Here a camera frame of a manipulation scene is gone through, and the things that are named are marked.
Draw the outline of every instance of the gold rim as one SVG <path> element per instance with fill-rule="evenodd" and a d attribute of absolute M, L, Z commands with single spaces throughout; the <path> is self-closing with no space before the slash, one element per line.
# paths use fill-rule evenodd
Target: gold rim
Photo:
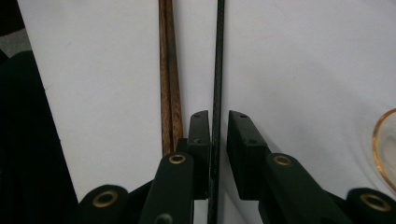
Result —
<path fill-rule="evenodd" d="M 378 202 L 381 203 L 381 205 L 377 205 L 375 203 L 370 202 L 370 199 L 374 199 L 377 200 Z M 380 212 L 388 212 L 390 210 L 392 210 L 392 207 L 390 206 L 389 203 L 387 203 L 385 200 L 383 200 L 382 198 L 374 195 L 374 194 L 362 194 L 361 195 L 361 200 L 369 207 L 378 210 Z"/>
<path fill-rule="evenodd" d="M 378 147 L 377 145 L 377 135 L 379 128 L 381 127 L 382 122 L 391 114 L 396 112 L 396 108 L 391 109 L 387 113 L 385 113 L 376 123 L 375 128 L 374 128 L 374 133 L 373 133 L 373 155 L 374 155 L 374 160 L 375 160 L 375 165 L 376 169 L 379 171 L 379 173 L 384 177 L 385 181 L 388 183 L 388 185 L 396 191 L 396 186 L 390 181 L 390 179 L 387 176 L 387 173 L 385 173 L 384 169 L 382 168 L 381 160 L 379 159 L 378 155 Z"/>
<path fill-rule="evenodd" d="M 169 161 L 173 164 L 181 164 L 186 160 L 183 155 L 174 155 L 169 158 Z"/>
<path fill-rule="evenodd" d="M 284 166 L 291 165 L 291 159 L 286 156 L 275 156 L 274 161 L 279 165 L 284 165 Z"/>
<path fill-rule="evenodd" d="M 101 202 L 100 198 L 102 198 L 105 195 L 110 195 L 111 199 L 108 202 Z M 118 198 L 119 198 L 119 194 L 114 189 L 110 189 L 96 195 L 96 197 L 92 201 L 92 204 L 98 208 L 108 207 L 111 204 L 113 204 Z"/>

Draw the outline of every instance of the screw hole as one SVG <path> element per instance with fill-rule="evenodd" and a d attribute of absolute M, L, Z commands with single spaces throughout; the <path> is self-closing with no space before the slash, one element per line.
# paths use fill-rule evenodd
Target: screw hole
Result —
<path fill-rule="evenodd" d="M 119 198 L 119 194 L 114 190 L 104 191 L 93 198 L 92 204 L 95 207 L 103 208 L 113 204 Z"/>
<path fill-rule="evenodd" d="M 181 164 L 186 160 L 186 157 L 182 155 L 175 155 L 169 158 L 169 161 L 173 164 Z"/>
<path fill-rule="evenodd" d="M 291 165 L 291 159 L 285 156 L 275 156 L 274 161 L 279 165 L 284 165 L 284 166 Z"/>
<path fill-rule="evenodd" d="M 392 207 L 390 206 L 390 204 L 383 200 L 382 198 L 374 195 L 374 194 L 362 194 L 361 195 L 361 200 L 369 207 L 380 211 L 380 212 L 388 212 L 390 210 L 392 210 Z"/>

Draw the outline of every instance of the wooden chopstick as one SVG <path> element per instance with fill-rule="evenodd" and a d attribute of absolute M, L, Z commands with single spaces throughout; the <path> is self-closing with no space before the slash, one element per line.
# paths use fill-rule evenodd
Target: wooden chopstick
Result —
<path fill-rule="evenodd" d="M 161 121 L 163 156 L 165 156 L 176 151 L 177 141 L 183 137 L 183 124 L 172 0 L 159 0 L 159 10 Z"/>

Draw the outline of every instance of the black metal bracket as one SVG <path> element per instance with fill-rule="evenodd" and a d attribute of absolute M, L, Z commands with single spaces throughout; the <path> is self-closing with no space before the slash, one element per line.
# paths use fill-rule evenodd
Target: black metal bracket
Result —
<path fill-rule="evenodd" d="M 322 189 L 293 157 L 272 153 L 251 119 L 230 111 L 227 153 L 242 200 L 260 201 L 263 223 L 396 223 L 396 202 L 373 189 L 346 201 Z"/>
<path fill-rule="evenodd" d="M 155 178 L 128 193 L 94 189 L 67 224 L 188 224 L 193 201 L 207 199 L 210 135 L 207 111 L 191 116 L 189 137 L 161 159 Z M 227 152 L 242 200 L 259 201 L 268 224 L 396 223 L 396 202 L 373 189 L 353 189 L 346 200 L 324 189 L 293 157 L 272 153 L 251 119 L 230 111 Z"/>
<path fill-rule="evenodd" d="M 161 159 L 152 181 L 131 193 L 111 185 L 94 189 L 66 223 L 192 223 L 193 201 L 207 199 L 210 147 L 208 112 L 195 113 L 189 137 L 179 139 L 177 152 Z"/>

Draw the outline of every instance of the mounting hole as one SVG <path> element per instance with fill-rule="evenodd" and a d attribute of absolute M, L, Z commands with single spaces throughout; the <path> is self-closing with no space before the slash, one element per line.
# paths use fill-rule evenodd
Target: mounting hole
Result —
<path fill-rule="evenodd" d="M 291 165 L 291 159 L 289 159 L 288 157 L 285 157 L 285 156 L 275 156 L 274 162 L 276 162 L 279 165 L 284 165 L 284 166 Z"/>
<path fill-rule="evenodd" d="M 392 210 L 392 207 L 390 206 L 389 203 L 387 203 L 385 200 L 382 198 L 370 194 L 370 193 L 365 193 L 361 195 L 361 200 L 369 207 L 380 211 L 380 212 L 388 212 Z"/>
<path fill-rule="evenodd" d="M 92 204 L 98 208 L 108 207 L 118 198 L 119 194 L 114 189 L 110 189 L 96 195 L 92 200 Z"/>
<path fill-rule="evenodd" d="M 169 161 L 173 164 L 181 164 L 186 160 L 183 155 L 174 155 L 169 158 Z"/>
<path fill-rule="evenodd" d="M 172 217 L 169 214 L 160 214 L 155 219 L 155 224 L 172 224 Z"/>

